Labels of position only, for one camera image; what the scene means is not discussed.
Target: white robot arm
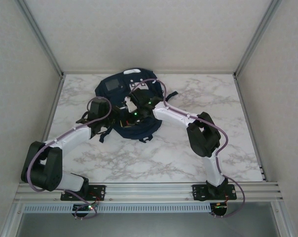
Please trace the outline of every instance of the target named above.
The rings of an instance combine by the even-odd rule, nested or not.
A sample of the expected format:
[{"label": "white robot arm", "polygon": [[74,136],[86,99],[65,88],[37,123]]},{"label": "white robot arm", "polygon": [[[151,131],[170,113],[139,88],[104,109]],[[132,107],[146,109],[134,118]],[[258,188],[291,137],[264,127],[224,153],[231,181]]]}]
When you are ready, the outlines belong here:
[{"label": "white robot arm", "polygon": [[[55,144],[50,145],[52,148],[59,148],[62,150],[62,158],[64,158],[75,147],[91,139],[91,128],[82,127],[74,130],[71,134],[57,141]],[[72,190],[75,192],[80,191],[84,182],[84,178],[67,172],[62,172],[62,177],[56,189],[59,190]]]},{"label": "white robot arm", "polygon": [[[198,116],[197,114],[190,114],[186,111],[177,108],[176,110],[181,111],[183,114],[186,114],[186,116],[180,115],[179,113],[170,110],[168,107],[164,105],[163,102],[159,102],[155,106],[155,108],[153,109],[153,115],[158,120],[170,122],[172,124],[183,127],[184,129],[188,128],[189,124],[195,121],[189,116]],[[207,173],[207,181],[215,187],[219,186],[224,181],[224,177],[219,173],[216,165],[215,153],[217,149],[218,148],[214,149],[210,157],[202,157],[203,164]]]}]

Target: backpack strap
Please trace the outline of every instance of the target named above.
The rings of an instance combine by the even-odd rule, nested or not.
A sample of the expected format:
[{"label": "backpack strap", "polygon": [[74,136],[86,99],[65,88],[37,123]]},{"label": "backpack strap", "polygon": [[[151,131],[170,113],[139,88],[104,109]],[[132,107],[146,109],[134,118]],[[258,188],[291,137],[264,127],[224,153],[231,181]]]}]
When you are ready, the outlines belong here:
[{"label": "backpack strap", "polygon": [[100,139],[99,139],[99,141],[100,141],[101,143],[104,142],[104,138],[105,138],[107,135],[109,135],[109,133],[111,132],[111,130],[113,129],[113,127],[114,127],[114,123],[113,123],[112,125],[110,125],[110,126],[108,127],[108,129],[107,129],[105,132],[103,132],[103,133],[101,134]]},{"label": "backpack strap", "polygon": [[177,95],[177,94],[178,94],[177,91],[173,91],[171,94],[169,94],[169,95],[167,96],[167,98],[165,98],[165,101],[168,102],[168,100],[171,99],[171,97],[173,97],[173,96],[175,96],[175,95]]},{"label": "backpack strap", "polygon": [[146,140],[144,140],[143,138],[142,139],[139,139],[140,142],[143,142],[143,143],[146,143],[146,141],[151,141],[153,139],[153,136],[152,135],[149,135],[148,138]]}]

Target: enclosure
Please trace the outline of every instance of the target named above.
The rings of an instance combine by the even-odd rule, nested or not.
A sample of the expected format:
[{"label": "enclosure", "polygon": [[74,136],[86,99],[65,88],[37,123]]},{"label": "enclosure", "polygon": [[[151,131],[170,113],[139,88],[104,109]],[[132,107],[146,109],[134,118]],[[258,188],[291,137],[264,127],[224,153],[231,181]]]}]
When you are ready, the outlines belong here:
[{"label": "enclosure", "polygon": [[[78,201],[21,182],[30,144],[71,128],[100,81],[131,68],[153,70],[178,91],[172,106],[226,131],[220,159],[245,192],[241,212],[216,220],[194,200],[205,167],[165,122],[150,142],[113,131],[63,159],[106,185],[97,226],[74,222]],[[86,236],[298,236],[298,0],[0,1],[0,236],[69,225]]]}]

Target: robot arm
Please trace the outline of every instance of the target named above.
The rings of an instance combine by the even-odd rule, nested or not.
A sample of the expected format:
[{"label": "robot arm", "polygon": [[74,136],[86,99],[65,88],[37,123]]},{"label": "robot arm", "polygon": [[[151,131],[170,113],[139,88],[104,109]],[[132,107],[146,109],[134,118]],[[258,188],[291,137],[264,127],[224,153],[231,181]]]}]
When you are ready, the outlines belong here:
[{"label": "robot arm", "polygon": [[24,167],[21,174],[21,179],[28,182],[27,171],[30,163],[40,149],[49,145],[35,160],[31,169],[32,184],[42,189],[53,190],[71,190],[78,192],[79,195],[85,196],[88,190],[88,179],[76,174],[63,172],[63,158],[79,144],[93,138],[102,127],[109,127],[117,117],[117,109],[112,108],[110,115],[101,121],[96,121],[110,110],[106,100],[94,99],[91,102],[91,108],[84,113],[82,118],[77,123],[86,124],[87,126],[78,126],[70,132],[59,137],[59,139],[48,140],[46,142],[33,142],[30,145]]},{"label": "robot arm", "polygon": [[130,113],[137,111],[143,118],[152,116],[158,120],[186,128],[192,150],[202,157],[207,172],[207,182],[214,189],[224,183],[225,178],[218,171],[215,156],[220,145],[219,140],[221,136],[219,132],[205,123],[190,118],[190,116],[198,117],[214,124],[209,114],[202,112],[200,115],[197,115],[171,106],[166,107],[160,98],[154,97],[149,99],[140,89],[131,92],[130,96],[125,98],[125,102]]}]

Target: aluminum frame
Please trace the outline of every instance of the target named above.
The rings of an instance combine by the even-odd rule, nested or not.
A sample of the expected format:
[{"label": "aluminum frame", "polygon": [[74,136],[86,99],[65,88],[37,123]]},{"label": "aluminum frame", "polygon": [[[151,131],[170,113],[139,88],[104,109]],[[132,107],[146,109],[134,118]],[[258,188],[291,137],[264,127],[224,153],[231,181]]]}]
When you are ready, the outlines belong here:
[{"label": "aluminum frame", "polygon": [[244,52],[236,70],[235,70],[235,75],[238,78],[245,66],[247,65],[248,61],[250,60],[254,50],[256,49],[259,41],[261,40],[267,26],[269,25],[271,19],[273,18],[278,6],[281,4],[282,0],[272,0],[270,5],[268,6],[261,22],[259,23],[256,32],[252,36],[252,39]]},{"label": "aluminum frame", "polygon": [[[30,24],[34,34],[36,35],[41,47],[44,49],[47,54],[49,61],[55,68],[56,72],[60,76],[60,83],[54,98],[54,103],[51,108],[49,118],[46,124],[46,129],[43,134],[42,139],[46,140],[51,128],[52,120],[56,111],[58,104],[59,96],[62,90],[64,82],[64,73],[62,72],[56,58],[54,57],[49,45],[47,44],[43,34],[41,33],[35,19],[33,18],[25,0],[15,0],[17,5],[20,7],[22,14],[25,16],[26,20]],[[238,76],[242,73],[247,62],[251,58],[257,44],[259,43],[264,31],[266,30],[272,16],[274,15],[277,7],[279,6],[281,0],[272,0],[263,19],[261,20],[252,40],[249,43],[236,71],[235,76]],[[258,162],[262,165],[262,160],[260,153],[257,149],[255,138],[253,136],[253,131],[249,118],[245,109],[243,98],[236,80],[236,87],[239,94],[240,102],[245,113],[247,125],[249,126],[249,131],[251,139],[254,143],[255,152]],[[146,184],[137,184],[137,183],[108,183],[104,184],[107,186],[106,196],[104,203],[196,203],[198,201],[193,200],[192,196],[192,184],[198,183],[146,183]],[[240,182],[241,187],[245,191],[246,201],[268,201],[271,202],[277,226],[281,237],[295,236],[293,228],[291,226],[290,220],[288,218],[282,195],[278,187],[277,182]],[[236,186],[237,200],[233,202],[242,202],[242,195],[239,188]],[[67,203],[78,203],[78,201],[69,201]],[[61,204],[65,203],[60,201],[60,192],[42,192],[35,193],[31,188],[28,187],[28,184],[20,184],[16,193],[16,196],[11,206],[10,213],[6,220],[3,232],[0,235],[1,237],[16,236],[18,227],[22,218],[25,205],[28,203],[54,203]]]},{"label": "aluminum frame", "polygon": [[[205,183],[91,183],[106,185],[102,203],[193,203],[193,184]],[[247,202],[283,201],[277,182],[240,182]],[[237,200],[242,202],[242,193],[235,186]],[[20,184],[13,203],[65,203],[60,200],[61,191],[34,192],[28,184]]]},{"label": "aluminum frame", "polygon": [[26,2],[24,0],[15,0],[17,6],[20,8],[22,14],[24,15],[26,21],[29,23],[32,31],[34,32],[36,38],[38,39],[38,42],[40,44],[40,46],[42,47],[42,49],[44,50],[44,52],[46,53],[48,60],[50,61],[51,65],[54,67],[54,69],[56,70],[56,72],[58,73],[58,75],[60,77],[62,77],[63,72],[54,56],[54,54],[52,53],[44,35],[42,34],[42,32],[40,31],[38,24],[35,20],[35,18],[33,17],[29,7],[27,6]]}]

